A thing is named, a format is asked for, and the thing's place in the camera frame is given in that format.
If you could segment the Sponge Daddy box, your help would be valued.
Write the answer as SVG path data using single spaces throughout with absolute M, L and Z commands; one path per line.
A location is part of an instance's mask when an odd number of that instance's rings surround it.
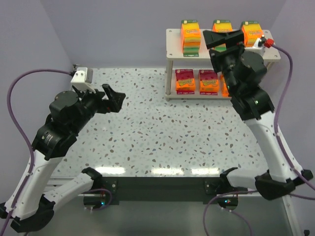
M 245 47 L 252 47 L 256 40 L 263 35 L 263 30 L 258 21 L 243 21 L 240 29 L 244 34 Z
M 219 33 L 231 32 L 233 30 L 230 20 L 214 20 L 212 31 Z M 222 52 L 226 50 L 226 45 L 221 44 L 214 48 L 216 51 Z

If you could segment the orange green Scrub Daddy box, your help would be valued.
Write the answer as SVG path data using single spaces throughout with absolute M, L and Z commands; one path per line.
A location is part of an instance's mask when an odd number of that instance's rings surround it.
M 181 21 L 181 47 L 184 57 L 198 57 L 201 44 L 201 30 L 197 20 Z

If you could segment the orange magenta Scrub Mommy box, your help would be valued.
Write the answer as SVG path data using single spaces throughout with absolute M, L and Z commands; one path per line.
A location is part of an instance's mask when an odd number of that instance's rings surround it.
M 195 94 L 196 83 L 192 69 L 176 69 L 175 80 L 177 94 Z

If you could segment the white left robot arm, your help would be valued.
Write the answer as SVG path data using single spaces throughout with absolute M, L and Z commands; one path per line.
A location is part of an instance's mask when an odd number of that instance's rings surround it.
M 93 187 L 102 190 L 102 174 L 87 167 L 73 180 L 45 192 L 52 173 L 79 132 L 95 114 L 118 113 L 126 97 L 108 84 L 103 91 L 82 92 L 74 88 L 56 95 L 50 104 L 50 114 L 39 128 L 31 145 L 31 156 L 16 190 L 0 205 L 2 219 L 11 220 L 11 228 L 18 233 L 43 229 L 61 206 Z

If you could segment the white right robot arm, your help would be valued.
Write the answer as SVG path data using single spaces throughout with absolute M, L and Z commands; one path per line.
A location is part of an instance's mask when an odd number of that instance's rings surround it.
M 220 175 L 224 184 L 256 190 L 267 200 L 289 195 L 304 183 L 314 188 L 312 171 L 298 163 L 280 130 L 279 107 L 259 85 L 267 73 L 263 57 L 245 49 L 241 30 L 204 30 L 203 36 L 213 69 L 223 75 L 232 106 L 255 136 L 268 166 L 263 174 L 230 168 Z

